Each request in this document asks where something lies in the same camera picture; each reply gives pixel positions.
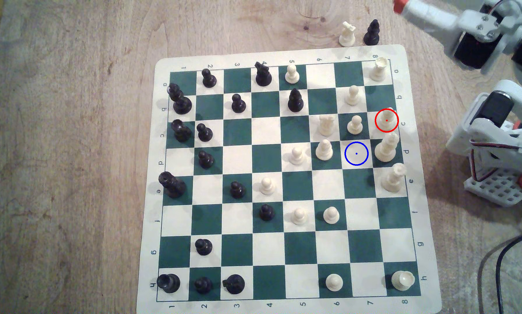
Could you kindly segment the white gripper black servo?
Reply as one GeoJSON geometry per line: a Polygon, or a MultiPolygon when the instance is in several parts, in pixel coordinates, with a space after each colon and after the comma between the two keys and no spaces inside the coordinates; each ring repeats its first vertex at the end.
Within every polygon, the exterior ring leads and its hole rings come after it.
{"type": "MultiPolygon", "coordinates": [[[[424,1],[394,1],[393,10],[427,33],[461,32],[458,16],[424,1]]],[[[522,70],[522,1],[484,1],[476,31],[466,31],[454,52],[456,60],[488,70],[501,53],[511,54],[522,70]]]]}

